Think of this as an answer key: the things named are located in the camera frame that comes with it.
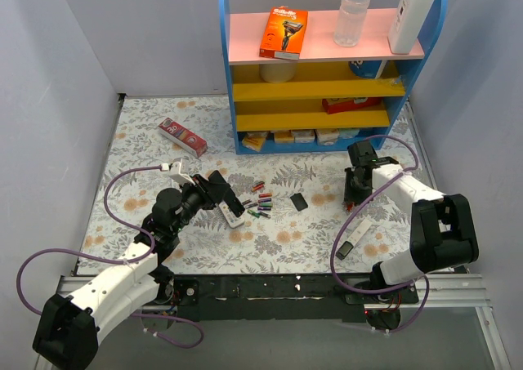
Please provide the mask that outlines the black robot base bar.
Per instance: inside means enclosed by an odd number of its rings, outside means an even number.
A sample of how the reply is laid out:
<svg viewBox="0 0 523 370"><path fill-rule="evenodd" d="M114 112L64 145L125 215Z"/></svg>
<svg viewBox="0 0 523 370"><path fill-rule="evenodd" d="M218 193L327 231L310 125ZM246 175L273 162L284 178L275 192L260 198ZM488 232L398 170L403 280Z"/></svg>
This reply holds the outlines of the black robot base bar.
<svg viewBox="0 0 523 370"><path fill-rule="evenodd" d="M229 320L372 320L396 327L400 307L418 302L415 288L367 296L341 287L331 274L186 274L159 289L145 310L195 322Z"/></svg>

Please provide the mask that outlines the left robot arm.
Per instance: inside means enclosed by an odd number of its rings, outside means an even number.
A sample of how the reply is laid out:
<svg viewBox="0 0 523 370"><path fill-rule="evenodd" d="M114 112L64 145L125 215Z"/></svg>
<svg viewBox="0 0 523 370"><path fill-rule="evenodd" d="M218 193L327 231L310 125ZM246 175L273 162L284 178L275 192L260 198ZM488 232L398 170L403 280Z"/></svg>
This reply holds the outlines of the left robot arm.
<svg viewBox="0 0 523 370"><path fill-rule="evenodd" d="M200 210L217 207L230 192L227 183L193 176L180 189L161 190L140 233L115 265L68 296L49 298L32 344L59 369L84 369L100 343L125 318L149 302L168 303L174 275L163 261L179 243L179 232Z"/></svg>

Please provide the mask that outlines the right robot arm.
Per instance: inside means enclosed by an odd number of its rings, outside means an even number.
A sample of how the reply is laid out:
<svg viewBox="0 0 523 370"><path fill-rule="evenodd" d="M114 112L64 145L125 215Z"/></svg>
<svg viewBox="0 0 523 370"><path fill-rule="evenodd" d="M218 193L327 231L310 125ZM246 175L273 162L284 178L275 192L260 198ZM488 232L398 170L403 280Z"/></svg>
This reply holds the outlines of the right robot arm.
<svg viewBox="0 0 523 370"><path fill-rule="evenodd" d="M400 285L449 267L470 264L479 246L467 198L444 194L424 185L391 157L378 157L362 140L347 148L351 166L345 170L344 201L357 209L385 194L409 218L409 248L375 264L369 276L371 296L388 302Z"/></svg>

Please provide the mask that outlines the black battery cover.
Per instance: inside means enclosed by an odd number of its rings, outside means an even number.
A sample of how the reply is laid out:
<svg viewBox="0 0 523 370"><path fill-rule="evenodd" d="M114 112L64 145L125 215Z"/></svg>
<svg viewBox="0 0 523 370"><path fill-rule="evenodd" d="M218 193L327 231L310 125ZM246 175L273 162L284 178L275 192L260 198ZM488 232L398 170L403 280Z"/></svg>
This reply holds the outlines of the black battery cover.
<svg viewBox="0 0 523 370"><path fill-rule="evenodd" d="M290 199L298 212L308 208L308 203L301 193L293 194Z"/></svg>

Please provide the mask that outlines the black slim remote control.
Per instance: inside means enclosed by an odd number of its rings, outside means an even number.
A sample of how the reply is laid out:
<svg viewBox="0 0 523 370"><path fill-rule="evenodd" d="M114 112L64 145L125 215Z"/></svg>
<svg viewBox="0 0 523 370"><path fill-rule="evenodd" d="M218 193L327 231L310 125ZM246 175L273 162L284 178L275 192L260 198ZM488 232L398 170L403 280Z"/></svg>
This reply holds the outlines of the black slim remote control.
<svg viewBox="0 0 523 370"><path fill-rule="evenodd" d="M208 177L210 194L214 203L225 202L236 217L241 217L245 211L244 205L239 201L230 184L218 170L213 171Z"/></svg>

